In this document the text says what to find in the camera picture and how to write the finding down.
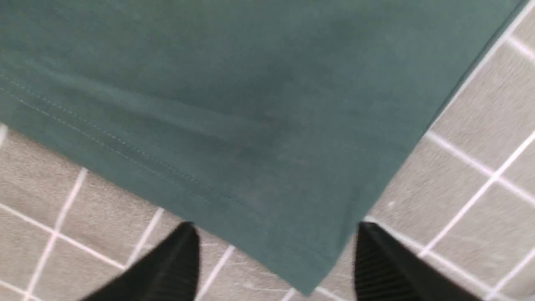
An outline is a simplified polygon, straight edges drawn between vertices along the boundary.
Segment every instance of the gray tile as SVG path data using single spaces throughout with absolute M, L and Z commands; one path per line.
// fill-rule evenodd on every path
M 121 271 L 59 239 L 35 288 L 46 301 L 79 300 Z
M 435 270 L 439 271 L 442 275 L 455 282 L 461 288 L 464 288 L 465 290 L 471 292 L 479 298 L 485 297 L 486 291 L 483 288 L 473 284 L 461 274 L 459 274 L 457 271 L 450 269 L 448 266 L 443 265 L 441 261 L 431 256 L 425 257 L 424 260 Z
M 0 301 L 21 301 L 22 295 L 0 285 Z
M 62 232 L 111 259 L 126 263 L 156 206 L 88 173 Z
M 161 242 L 177 225 L 182 221 L 178 216 L 165 211 L 159 222 L 154 227 L 147 244 L 144 247 L 142 254 L 145 254 L 159 242 Z M 201 279 L 202 285 L 210 276 L 214 266 L 217 264 L 225 250 L 228 248 L 228 243 L 218 237 L 208 233 L 207 231 L 197 227 L 201 237 Z
M 25 288 L 50 234 L 0 209 L 0 279 Z
M 506 170 L 505 177 L 535 195 L 535 144 L 532 143 Z
M 504 45 L 432 128 L 497 169 L 535 129 L 535 65 Z
M 485 181 L 480 173 L 424 138 L 370 215 L 426 244 Z
M 320 284 L 321 287 L 333 292 L 346 300 L 353 300 L 353 263 L 355 261 L 355 236 L 346 246 L 337 264 Z
M 534 207 L 493 185 L 433 250 L 493 286 L 535 245 L 534 217 Z
M 10 130 L 0 148 L 0 202 L 52 227 L 79 171 Z
M 524 20 L 522 20 L 513 35 L 519 37 L 531 48 L 535 49 L 535 10 L 531 10 Z
M 203 301 L 280 301 L 290 286 L 236 250 L 219 272 Z
M 516 274 L 500 293 L 519 299 L 535 295 L 535 260 L 532 259 Z
M 290 301 L 335 301 L 332 298 L 329 298 L 317 291 L 314 291 L 310 296 L 306 297 L 299 292 L 296 292 L 295 295 L 290 299 Z

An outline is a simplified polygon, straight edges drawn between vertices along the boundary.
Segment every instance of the white grout line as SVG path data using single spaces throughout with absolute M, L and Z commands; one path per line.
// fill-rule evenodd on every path
M 280 301 L 290 301 L 290 299 L 295 295 L 295 289 L 291 288 L 288 290 L 286 295 Z
M 455 157 L 461 159 L 461 161 L 463 161 L 464 163 L 472 166 L 477 171 L 481 172 L 483 175 L 491 177 L 494 173 L 494 171 L 490 167 L 472 158 L 470 155 L 466 154 L 463 150 L 461 150 L 458 146 L 453 145 L 451 142 L 447 141 L 440 135 L 432 131 L 428 131 L 425 134 L 425 137 L 432 140 L 443 149 L 449 151 Z M 499 177 L 496 181 L 498 182 L 498 184 L 508 189 L 511 193 L 517 195 L 519 198 L 529 202 L 532 206 L 535 207 L 535 197 L 532 196 L 528 191 L 525 191 L 524 189 L 518 187 L 517 185 L 503 177 Z
M 163 208 L 159 208 L 158 207 L 158 209 L 154 213 L 154 216 L 150 220 L 149 225 L 147 226 L 147 228 L 145 229 L 145 231 L 141 235 L 141 238 L 137 242 L 137 245 L 135 246 L 134 251 L 132 252 L 132 254 L 130 254 L 130 257 L 126 261 L 126 266 L 127 267 L 129 267 L 130 265 L 132 265 L 136 261 L 137 257 L 141 253 L 141 250 L 145 246 L 145 243 L 147 242 L 147 239 L 149 239 L 150 234 L 154 230 L 154 227 L 156 226 L 156 224 L 160 220 L 160 217 L 162 217 L 163 213 L 164 213 Z
M 50 235 L 50 239 L 48 240 L 47 245 L 44 248 L 41 258 L 39 258 L 39 261 L 37 262 L 37 266 L 35 267 L 35 272 L 32 275 L 32 278 L 30 279 L 28 288 L 26 289 L 26 293 L 24 294 L 24 298 L 22 299 L 22 301 L 28 301 L 31 299 L 33 291 L 39 281 L 39 278 L 41 277 L 41 273 L 43 272 L 44 266 L 47 263 L 48 258 L 50 257 L 52 253 L 52 250 L 54 249 L 54 245 L 56 243 L 56 239 L 58 238 L 58 233 L 61 230 L 63 221 L 65 220 L 65 217 L 67 216 L 67 212 L 71 208 L 71 205 L 74 199 L 76 198 L 76 195 L 80 191 L 80 187 L 82 187 L 82 183 L 85 180 L 86 175 L 87 175 L 87 169 L 85 168 L 80 169 L 80 172 L 78 173 L 78 177 L 76 178 L 76 182 L 74 183 L 74 186 L 72 187 L 71 192 L 69 193 L 67 200 L 65 201 L 65 204 L 63 205 L 61 211 L 59 212 L 58 219 L 56 220 L 56 224 L 54 225 L 54 230 L 52 234 Z
M 487 51 L 485 56 L 481 59 L 481 61 L 479 61 L 477 66 L 474 68 L 472 73 L 468 75 L 466 80 L 462 83 L 461 87 L 457 90 L 455 95 L 453 95 L 452 99 L 449 101 L 446 107 L 442 110 L 439 116 L 434 120 L 430 128 L 432 128 L 435 125 L 435 123 L 437 123 L 437 121 L 442 117 L 444 112 L 457 100 L 459 95 L 463 93 L 466 87 L 468 87 L 468 85 L 473 81 L 473 79 L 477 76 L 477 74 L 481 71 L 481 69 L 483 69 L 483 66 L 485 66 L 486 63 L 490 61 L 491 57 L 496 53 L 498 48 L 500 48 L 500 46 L 505 43 L 505 40 L 512 35 L 513 31 L 518 27 L 520 22 L 522 22 L 522 20 L 529 14 L 529 12 L 531 11 L 534 5 L 535 5 L 535 0 L 530 0 L 526 4 L 525 8 L 516 16 L 516 18 L 511 22 L 511 24 L 509 24 L 509 27 L 507 27 L 507 29 L 503 32 L 503 34 L 496 40 L 494 45 L 490 47 L 490 49 Z
M 383 223 L 382 221 L 380 221 L 378 219 L 375 219 L 372 216 L 366 216 L 364 218 L 364 220 L 368 221 L 368 222 L 373 222 L 373 223 L 378 224 L 384 230 L 386 230 L 388 233 L 390 233 L 390 235 L 392 235 L 393 237 L 395 237 L 396 239 L 398 239 L 402 243 L 405 243 L 405 244 L 407 244 L 409 246 L 412 246 L 417 250 L 422 250 L 425 247 L 423 244 L 421 244 L 420 242 L 416 241 L 415 239 L 413 239 L 413 238 L 411 238 L 411 237 L 409 237 L 409 236 L 407 236 L 407 235 L 405 235 L 403 233 L 400 233 L 400 232 L 394 230 L 389 225 Z M 474 284 L 475 286 L 479 287 L 481 290 L 483 290 L 485 292 L 490 292 L 492 290 L 492 288 L 488 284 L 486 284 L 485 282 L 481 281 L 480 279 L 478 279 L 474 275 L 470 274 L 469 272 L 465 271 L 464 269 L 462 269 L 461 267 L 457 266 L 456 264 L 454 264 L 453 262 L 449 261 L 448 259 L 444 258 L 443 256 L 441 256 L 441 255 L 439 255 L 439 254 L 437 254 L 437 253 L 435 253 L 433 251 L 430 251 L 428 256 L 433 258 L 433 259 L 435 259 L 436 261 L 440 262 L 442 265 L 444 265 L 445 267 L 449 268 L 453 272 L 459 274 L 459 276 L 461 276 L 461 277 L 465 278 L 466 280 L 470 281 L 472 284 Z M 514 299 L 512 299 L 512 298 L 510 298 L 508 296 L 502 295 L 502 294 L 497 294 L 495 296 L 498 297 L 499 299 L 501 299 L 502 301 L 515 301 Z
M 235 247 L 234 246 L 228 246 L 225 253 L 223 253 L 223 256 L 219 259 L 216 266 L 213 268 L 212 273 L 210 273 L 210 276 L 206 280 L 206 283 L 203 285 L 201 290 L 198 292 L 197 297 L 195 297 L 194 301 L 199 301 L 202 299 L 202 297 L 206 294 L 210 286 L 212 285 L 212 282 L 216 279 L 217 274 L 221 271 L 227 260 L 232 255 L 232 252 L 234 252 Z
M 317 287 L 316 292 L 333 299 L 334 301 L 346 301 L 322 287 Z
M 429 250 L 432 249 L 438 241 L 440 241 L 450 230 L 461 220 L 461 218 L 468 212 L 468 210 L 479 200 L 479 198 L 488 190 L 488 188 L 498 180 L 498 178 L 511 166 L 513 162 L 522 154 L 522 152 L 529 146 L 530 143 L 535 140 L 535 131 L 533 131 L 529 137 L 520 144 L 520 146 L 511 154 L 510 157 L 498 168 L 498 170 L 493 173 L 490 179 L 487 180 L 485 184 L 470 198 L 470 200 L 461 208 L 461 210 L 453 217 L 453 219 L 438 233 L 427 245 L 426 247 L 418 254 L 419 257 L 425 256 L 429 253 Z
M 0 147 L 4 143 L 5 138 L 7 137 L 7 125 L 0 123 Z
M 518 52 L 520 52 L 521 55 L 535 62 L 535 52 L 533 52 L 533 50 L 528 45 L 524 44 L 524 42 L 522 42 L 521 40 L 517 39 L 514 36 L 510 36 L 507 39 L 507 42 L 513 48 L 518 50 Z
M 110 266 L 114 266 L 114 267 L 116 267 L 118 269 L 121 269 L 121 270 L 124 270 L 126 268 L 123 264 L 121 264 L 121 263 L 119 263 L 119 262 L 117 262 L 117 261 L 115 261 L 113 259 L 110 259 L 105 255 L 102 255 L 102 254 L 98 253 L 97 251 L 95 251 L 95 250 L 93 250 L 93 249 L 91 249 L 91 248 L 89 248 L 89 247 L 77 242 L 76 240 L 70 238 L 69 236 L 66 236 L 63 233 L 58 233 L 58 238 L 61 238 L 64 241 L 70 243 L 71 245 L 81 249 L 82 251 L 85 251 L 86 253 L 89 253 L 93 257 L 106 262 Z
M 516 265 L 511 272 L 509 272 L 507 275 L 505 275 L 497 284 L 494 286 L 494 288 L 488 293 L 487 296 L 485 296 L 485 300 L 491 300 L 496 296 L 496 294 L 505 286 L 511 279 L 513 279 L 530 261 L 535 257 L 535 248 L 531 249 L 531 251 L 522 259 L 518 265 Z
M 16 287 L 15 285 L 10 284 L 10 283 L 7 283 L 7 282 L 4 282 L 4 281 L 2 281 L 2 280 L 0 280 L 0 287 L 5 287 L 5 288 L 10 289 L 10 290 L 12 290 L 12 291 L 14 291 L 14 292 L 17 292 L 17 293 L 19 293 L 19 294 L 21 294 L 21 295 L 26 294 L 25 291 L 19 289 L 19 288 Z
M 491 177 L 494 171 L 489 168 L 488 166 L 484 165 L 483 163 L 479 162 L 478 160 L 470 157 L 468 154 L 466 154 L 464 151 L 462 151 L 457 146 L 453 145 L 451 142 L 447 141 L 445 138 L 441 137 L 440 135 L 436 134 L 433 131 L 428 131 L 424 137 L 428 138 L 429 140 L 435 142 L 437 145 L 442 147 L 443 149 L 449 151 L 457 158 L 461 159 L 464 163 L 474 167 L 482 174 Z
M 9 213 L 13 214 L 14 216 L 16 216 L 16 217 L 18 217 L 18 218 L 20 218 L 20 219 L 32 224 L 32 225 L 34 225 L 36 227 L 39 227 L 39 228 L 43 229 L 44 231 L 46 231 L 48 233 L 53 233 L 54 232 L 54 229 L 52 229 L 51 227 L 46 226 L 46 225 L 44 225 L 44 224 L 32 219 L 31 217 L 28 217 L 28 216 L 26 216 L 26 215 L 24 215 L 24 214 L 22 214 L 22 213 L 20 213 L 20 212 L 18 212 L 16 210 L 12 209 L 12 208 L 10 208 L 10 207 L 2 204 L 2 203 L 0 203 L 0 209 L 9 212 Z M 97 251 L 95 251 L 95 250 L 93 250 L 93 249 L 91 249 L 91 248 L 89 248 L 89 247 L 87 247 L 87 246 L 85 246 L 85 245 L 83 245 L 83 244 L 81 244 L 79 242 L 77 242 L 76 240 L 70 238 L 69 236 L 66 236 L 63 233 L 58 233 L 58 238 L 61 238 L 61 239 L 65 240 L 66 242 L 74 245 L 75 247 L 78 247 L 79 249 L 82 249 L 82 250 L 86 251 L 87 253 L 95 256 L 96 258 L 101 259 L 104 262 L 109 263 L 112 266 L 115 266 L 115 267 L 120 268 L 120 269 L 124 269 L 125 268 L 124 265 L 116 262 L 115 260 L 109 259 L 108 257 L 98 253 Z

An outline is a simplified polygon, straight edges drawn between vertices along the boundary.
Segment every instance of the stitching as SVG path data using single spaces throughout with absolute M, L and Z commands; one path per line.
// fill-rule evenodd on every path
M 162 160 L 160 160 L 160 159 L 158 159 L 158 158 L 156 158 L 156 157 L 153 157 L 153 156 L 151 156 L 151 155 L 145 153 L 144 151 L 142 151 L 142 150 L 140 150 L 140 149 L 138 149 L 138 148 L 136 148 L 136 147 L 134 147 L 134 146 L 132 146 L 132 145 L 126 143 L 126 142 L 124 142 L 124 141 L 121 140 L 119 137 L 117 137 L 117 136 L 115 136 L 115 135 L 113 135 L 113 134 L 111 134 L 111 133 L 108 133 L 106 130 L 104 130 L 104 129 L 98 127 L 97 125 L 93 124 L 92 122 L 90 122 L 90 121 L 88 121 L 88 120 L 82 118 L 82 117 L 79 116 L 78 114 L 76 114 L 76 113 L 74 113 L 74 112 L 72 112 L 72 111 L 70 111 L 70 110 L 68 110 L 68 109 L 66 109 L 66 108 L 64 108 L 64 107 L 62 107 L 61 105 L 59 105 L 59 104 L 57 104 L 57 103 L 54 103 L 54 102 L 48 100 L 46 97 L 44 97 L 44 96 L 42 96 L 42 95 L 39 95 L 39 94 L 35 93 L 34 91 L 32 91 L 32 90 L 28 89 L 27 87 L 25 87 L 25 86 L 19 84 L 18 82 L 12 80 L 11 78 L 9 78 L 9 77 L 7 77 L 7 76 L 1 74 L 1 73 L 0 73 L 0 77 L 5 78 L 6 80 L 8 80 L 9 82 L 11 82 L 12 84 L 18 86 L 18 87 L 19 87 L 20 89 L 22 89 L 23 91 L 26 91 L 26 92 L 29 92 L 29 93 L 35 95 L 38 99 L 40 99 L 40 100 L 42 100 L 42 101 L 44 101 L 44 102 L 46 102 L 46 103 L 48 103 L 48 104 L 50 104 L 50 105 L 52 105 L 52 106 L 54 106 L 54 107 L 59 108 L 59 109 L 61 109 L 61 110 L 64 111 L 64 112 L 67 112 L 67 113 L 73 115 L 76 119 L 78 119 L 78 120 L 80 120 L 80 121 L 82 121 L 82 122 L 85 122 L 85 123 L 91 125 L 92 127 L 96 128 L 97 130 L 103 132 L 103 133 L 104 133 L 105 135 L 107 135 L 108 137 L 111 137 L 111 138 L 117 140 L 118 142 L 120 142 L 121 144 L 125 145 L 126 147 L 128 147 L 128 148 L 130 148 L 130 149 L 136 151 L 137 153 L 139 153 L 139 154 L 141 154 L 141 155 L 147 157 L 148 159 L 153 160 L 153 161 L 157 162 L 158 164 L 160 164 L 160 165 L 166 167 L 167 169 L 171 170 L 174 174 L 177 174 L 177 175 L 182 176 L 182 177 L 184 177 L 184 178 L 186 178 L 186 179 L 188 179 L 188 180 L 191 180 L 191 181 L 194 182 L 194 183 L 200 184 L 200 185 L 202 185 L 203 188 L 207 188 L 207 189 L 209 189 L 210 191 L 212 191 L 212 192 L 216 193 L 217 195 L 222 196 L 222 197 L 224 197 L 224 198 L 226 198 L 226 199 L 228 199 L 228 200 L 233 200 L 231 197 L 229 197 L 229 196 L 227 196 L 227 195 L 224 195 L 224 194 L 220 193 L 219 191 L 215 190 L 213 187 L 209 186 L 208 184 L 206 184 L 206 183 L 204 183 L 204 182 L 201 182 L 201 181 L 199 181 L 198 179 L 196 179 L 196 178 L 194 178 L 194 177 L 192 177 L 192 176 L 190 176 L 190 175 L 188 175 L 188 174 L 185 174 L 185 173 L 183 173 L 183 172 L 181 172 L 181 171 L 179 171 L 179 170 L 173 168 L 172 166 L 170 166 L 169 164 L 163 162 Z
M 182 177 L 184 177 L 185 179 L 191 180 L 191 181 L 194 182 L 194 183 L 199 183 L 199 184 L 202 185 L 203 188 L 207 188 L 207 189 L 209 189 L 210 191 L 214 192 L 216 195 L 221 196 L 221 197 L 224 197 L 226 200 L 232 201 L 233 203 L 235 203 L 235 204 L 237 204 L 238 206 L 240 206 L 242 209 L 245 209 L 246 211 L 248 211 L 248 212 L 254 214 L 255 216 L 257 216 L 257 217 L 259 217 L 260 219 L 262 219 L 263 221 L 267 222 L 269 225 L 271 225 L 271 226 L 275 227 L 276 229 L 278 229 L 279 231 L 283 230 L 278 224 L 269 221 L 265 216 L 263 216 L 263 215 L 261 215 L 261 214 L 255 212 L 255 211 L 249 210 L 249 208 L 247 208 L 244 204 L 242 204 L 242 203 L 239 202 L 238 200 L 233 199 L 233 198 L 231 198 L 231 197 L 229 197 L 229 196 L 227 196 L 227 195 L 224 195 L 224 194 L 220 193 L 219 191 L 215 190 L 215 189 L 212 188 L 211 186 L 208 186 L 208 185 L 206 185 L 205 183 L 198 181 L 197 179 L 193 178 L 193 177 L 190 176 L 190 175 L 187 175 L 187 174 L 184 174 L 183 172 L 180 172 L 180 171 L 175 170 L 174 168 L 172 168 L 170 165 L 166 164 L 165 162 L 163 162 L 163 161 L 161 161 L 161 160 L 159 160 L 159 159 L 157 159 L 157 158 L 154 158 L 154 157 L 152 157 L 152 156 L 150 156 L 150 155 L 144 153 L 143 151 L 141 151 L 141 150 L 139 150 L 139 149 L 137 149 L 137 148 L 135 148 L 135 147 L 133 147 L 133 146 L 127 144 L 126 142 L 122 141 L 122 140 L 119 139 L 118 137 L 116 137 L 116 136 L 114 136 L 114 135 L 112 135 L 112 134 L 110 134 L 110 133 L 107 133 L 106 131 L 104 131 L 104 130 L 101 129 L 100 127 L 98 127 L 98 126 L 94 125 L 93 123 L 91 123 L 91 122 L 89 122 L 89 121 L 83 119 L 82 117 L 80 117 L 80 116 L 78 116 L 77 114 L 75 114 L 75 113 L 69 111 L 68 109 L 65 109 L 65 108 L 61 107 L 60 105 L 58 105 L 58 104 L 56 104 L 56 103 L 53 103 L 53 102 L 49 101 L 49 100 L 46 99 L 44 96 L 41 96 L 41 95 L 39 95 L 39 94 L 36 94 L 36 93 L 33 92 L 32 90 L 30 90 L 30 89 L 28 89 L 28 88 L 22 86 L 21 84 L 19 84 L 19 83 L 13 81 L 11 78 L 9 78 L 9 77 L 7 77 L 7 76 L 1 74 L 1 73 L 0 73 L 0 77 L 3 77 L 3 78 L 5 78 L 6 80 L 8 80 L 9 82 L 15 84 L 16 86 L 18 86 L 18 87 L 19 87 L 20 89 L 22 89 L 23 91 L 27 91 L 27 92 L 29 92 L 29 93 L 35 95 L 36 97 L 38 97 L 38 99 L 41 99 L 41 100 L 43 100 L 44 102 L 46 102 L 46 103 L 48 103 L 48 104 L 50 104 L 50 105 L 52 105 L 52 106 L 58 107 L 58 108 L 60 108 L 61 110 L 63 110 L 63 111 L 65 111 L 65 112 L 67 112 L 67 113 L 69 113 L 69 114 L 75 116 L 78 120 L 81 120 L 81 121 L 83 121 L 83 122 L 85 122 L 85 123 L 87 123 L 87 124 L 93 126 L 94 128 L 96 128 L 96 129 L 102 131 L 102 132 L 103 132 L 104 134 L 106 134 L 107 136 L 112 137 L 112 138 L 118 140 L 119 142 L 121 142 L 122 144 L 124 144 L 125 146 L 127 146 L 128 148 L 135 150 L 136 152 L 138 152 L 138 153 L 144 155 L 145 157 L 147 157 L 148 159 L 153 160 L 153 161 L 156 161 L 156 162 L 159 163 L 160 165 L 162 165 L 162 166 L 168 168 L 169 170 L 171 170 L 174 174 L 178 174 L 179 176 L 182 176 Z M 142 168 L 144 168 L 144 169 L 146 169 L 146 170 L 152 172 L 153 174 L 157 175 L 158 177 L 162 178 L 163 180 L 165 180 L 165 181 L 167 181 L 167 182 L 169 182 L 169 183 L 171 183 L 171 184 L 177 184 L 175 181 L 170 180 L 170 179 L 164 177 L 162 174 L 160 174 L 160 173 L 158 173 L 158 172 L 156 172 L 156 171 L 150 169 L 149 167 L 146 167 L 145 165 L 141 164 L 140 162 L 138 162 L 138 161 L 136 161 L 136 160 L 134 160 L 134 159 L 128 157 L 127 155 L 125 155 L 125 154 L 123 154 L 123 153 L 121 153 L 121 152 L 115 150 L 114 148 L 112 148 L 112 147 L 110 147 L 110 146 L 108 146 L 108 145 L 106 145 L 106 144 L 100 142 L 99 140 L 93 138 L 90 134 L 88 134 L 88 133 L 86 133 L 86 132 L 80 130 L 79 128 L 77 128 L 77 127 L 75 127 L 75 126 L 73 126 L 73 125 L 71 125 L 71 124 L 69 124 L 69 123 L 67 123 L 67 122 L 65 122 L 65 121 L 63 121 L 63 120 L 61 120 L 61 119 L 59 119 L 59 118 L 57 118 L 57 117 L 51 115 L 51 114 L 49 114 L 48 112 L 45 112 L 45 111 L 43 111 L 43 110 L 41 110 L 41 109 L 39 109 L 39 108 L 36 108 L 36 107 L 32 106 L 32 105 L 29 104 L 29 103 L 26 103 L 25 101 L 21 100 L 19 97 L 17 97 L 17 96 L 15 96 L 15 95 L 11 94 L 10 92 L 6 91 L 6 90 L 3 89 L 3 88 L 0 88 L 0 90 L 2 90 L 2 91 L 3 91 L 4 93 L 6 93 L 6 94 L 12 96 L 15 100 L 17 100 L 18 102 L 24 104 L 25 106 L 28 106 L 28 107 L 30 107 L 30 108 L 32 108 L 32 109 L 34 109 L 34 110 L 37 110 L 38 112 L 40 112 L 40 113 L 42 113 L 42 114 L 44 114 L 44 115 L 46 115 L 46 116 L 48 116 L 48 117 L 50 117 L 50 118 L 52 118 L 52 119 L 54 119 L 54 120 L 60 122 L 60 123 L 62 123 L 62 124 L 66 125 L 66 126 L 68 126 L 68 127 L 70 127 L 70 128 L 72 128 L 72 129 L 76 130 L 77 132 L 80 132 L 81 134 L 83 134 L 84 136 L 86 136 L 87 138 L 89 138 L 90 140 L 92 140 L 92 141 L 98 143 L 99 145 L 103 146 L 104 148 L 107 148 L 107 149 L 109 149 L 109 150 L 111 150 L 111 151 L 117 153 L 118 155 L 120 155 L 120 156 L 126 158 L 127 160 L 132 161 L 132 162 L 135 163 L 136 165 L 141 166 Z M 187 189 L 183 188 L 181 185 L 177 185 L 177 186 L 180 187 L 180 188 L 181 188 L 184 192 L 186 192 L 187 194 L 189 194 L 189 195 L 191 195 L 191 196 L 194 196 L 194 197 L 198 197 L 198 198 L 200 198 L 201 200 L 203 200 L 203 201 L 205 201 L 205 202 L 209 202 L 209 200 L 208 200 L 207 198 L 205 198 L 205 197 L 203 197 L 203 196 L 201 196 L 201 195 L 198 195 L 198 194 L 196 194 L 196 193 L 194 193 L 194 192 L 192 192 L 192 191 L 190 191 L 190 190 L 187 190 Z M 298 236 L 296 236 L 296 235 L 290 235 L 290 237 L 291 237 L 291 238 L 295 238 L 296 240 L 298 240 L 299 242 L 303 243 L 303 244 L 306 246 L 306 248 L 303 247 L 303 248 L 300 248 L 300 249 L 304 249 L 304 250 L 312 251 L 314 254 L 318 255 L 318 256 L 321 257 L 322 259 L 324 259 L 324 260 L 327 259 L 327 256 L 326 256 L 326 255 L 324 255 L 323 253 L 317 251 L 315 248 L 310 247 L 308 244 L 304 243 L 302 240 L 300 240 L 300 239 L 298 238 Z

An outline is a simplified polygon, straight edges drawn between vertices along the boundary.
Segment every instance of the tile floor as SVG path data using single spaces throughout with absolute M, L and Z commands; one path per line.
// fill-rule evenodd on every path
M 535 2 L 391 182 L 369 220 L 483 300 L 535 294 Z M 180 219 L 0 125 L 0 300 L 77 300 Z M 350 301 L 350 247 L 309 298 L 202 231 L 200 301 Z

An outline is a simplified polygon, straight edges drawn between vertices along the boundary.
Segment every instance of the green t-shirt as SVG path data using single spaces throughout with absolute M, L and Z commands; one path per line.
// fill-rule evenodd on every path
M 0 121 L 308 294 L 523 0 L 0 2 Z

